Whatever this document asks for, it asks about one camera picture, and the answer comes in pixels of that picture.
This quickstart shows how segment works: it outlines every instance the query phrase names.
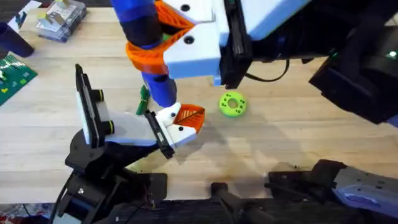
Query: black cable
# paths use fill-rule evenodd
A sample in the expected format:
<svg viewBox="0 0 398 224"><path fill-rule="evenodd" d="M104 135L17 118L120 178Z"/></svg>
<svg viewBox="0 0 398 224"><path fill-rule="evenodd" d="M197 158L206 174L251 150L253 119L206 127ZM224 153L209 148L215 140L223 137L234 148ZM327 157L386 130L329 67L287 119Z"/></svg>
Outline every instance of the black cable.
<svg viewBox="0 0 398 224"><path fill-rule="evenodd" d="M249 73L245 74L245 77L248 77L248 78L250 78L252 80L259 81L259 82L275 82L275 81L280 80L287 73L287 71L289 71L289 67L290 67L290 60L288 59L288 60L286 60L286 67L285 67L285 71L283 72L283 74L281 76L279 76L277 78L274 78L274 79L271 79L271 80L266 80L266 79L263 79L263 78L259 78L257 76L251 75Z"/></svg>
<svg viewBox="0 0 398 224"><path fill-rule="evenodd" d="M52 211L51 211L51 216L50 216L50 219L49 219L49 224L52 224L52 223L54 222L55 213L57 212L58 204L60 203L61 198L62 198L63 194L65 193L65 191L66 191L66 189L67 189L67 185L68 185L69 181L72 179L74 173L75 173L75 172L72 171L72 173L69 175L68 180L67 180L66 183L63 185L62 190L61 190L60 194L58 195L57 200L56 200L55 203L54 203L54 207L53 207L53 209L52 209Z"/></svg>
<svg viewBox="0 0 398 224"><path fill-rule="evenodd" d="M27 209L26 209L26 205L25 205L25 204L22 204L22 206L24 207L24 210L25 210L26 214L27 214L29 217L31 217L30 213L29 213L29 212L27 211Z"/></svg>
<svg viewBox="0 0 398 224"><path fill-rule="evenodd" d="M144 202L142 205L140 205L139 207L137 207L132 213L131 213L131 215L129 216L129 218L126 220L126 222L124 223L124 224L127 224L129 221L130 221L130 219L132 219L133 218L133 216L138 212L138 210L140 210L141 208L142 208L142 206L144 206L146 203Z"/></svg>

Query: blue cup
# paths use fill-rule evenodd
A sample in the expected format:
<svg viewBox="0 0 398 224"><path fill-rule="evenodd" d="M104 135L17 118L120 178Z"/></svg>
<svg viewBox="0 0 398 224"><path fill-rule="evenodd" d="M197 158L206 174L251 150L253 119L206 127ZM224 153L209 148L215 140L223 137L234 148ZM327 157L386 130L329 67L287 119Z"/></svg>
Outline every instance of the blue cup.
<svg viewBox="0 0 398 224"><path fill-rule="evenodd" d="M6 23L0 22L0 46L21 57L29 57L34 49Z"/></svg>

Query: green ring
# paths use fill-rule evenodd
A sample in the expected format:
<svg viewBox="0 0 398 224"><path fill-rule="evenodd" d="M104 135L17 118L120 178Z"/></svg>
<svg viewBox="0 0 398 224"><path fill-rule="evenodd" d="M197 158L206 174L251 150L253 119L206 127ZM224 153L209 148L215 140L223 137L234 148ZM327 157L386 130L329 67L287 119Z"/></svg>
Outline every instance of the green ring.
<svg viewBox="0 0 398 224"><path fill-rule="evenodd" d="M236 108L232 108L228 105L228 102L230 100L234 100L237 103ZM243 97L242 94L237 93L237 92L227 92L225 93L221 98L220 102L218 103L218 106L221 110L221 112L230 118L235 118L238 116L241 116L244 114L246 111L246 108L248 107L248 103L246 99Z"/></svg>

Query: screw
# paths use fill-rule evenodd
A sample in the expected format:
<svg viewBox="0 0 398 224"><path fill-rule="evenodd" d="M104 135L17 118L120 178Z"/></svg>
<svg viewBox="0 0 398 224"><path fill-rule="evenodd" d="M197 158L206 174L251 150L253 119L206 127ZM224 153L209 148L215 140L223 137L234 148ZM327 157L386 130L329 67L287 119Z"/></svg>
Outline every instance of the screw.
<svg viewBox="0 0 398 224"><path fill-rule="evenodd" d="M183 12L188 12L191 9L191 7L188 4L183 4L181 6L181 11Z"/></svg>
<svg viewBox="0 0 398 224"><path fill-rule="evenodd" d="M195 39L192 36L188 36L188 37L184 38L184 42L186 44L193 44L194 41L195 41Z"/></svg>

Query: black metal bracket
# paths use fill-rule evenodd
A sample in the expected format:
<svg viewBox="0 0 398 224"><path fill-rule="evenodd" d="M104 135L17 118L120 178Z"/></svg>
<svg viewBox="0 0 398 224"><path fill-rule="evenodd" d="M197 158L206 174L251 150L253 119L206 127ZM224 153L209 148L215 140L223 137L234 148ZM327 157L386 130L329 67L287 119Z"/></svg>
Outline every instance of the black metal bracket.
<svg viewBox="0 0 398 224"><path fill-rule="evenodd" d="M115 205L165 199L166 174L138 174L125 168L156 150L157 145L122 146L114 142L93 149L79 131L65 160L74 173L58 205L58 215L67 213L82 223L93 223L106 218Z"/></svg>
<svg viewBox="0 0 398 224"><path fill-rule="evenodd" d="M241 0L224 0L229 24L229 38L221 49L221 84L236 89L252 63L252 43L246 32Z"/></svg>
<svg viewBox="0 0 398 224"><path fill-rule="evenodd" d="M147 118L149 125L154 132L160 151L166 157L166 159L171 159L175 154L175 151L170 147L169 142L167 142L167 139L156 120L156 114L154 112L146 111L144 116Z"/></svg>

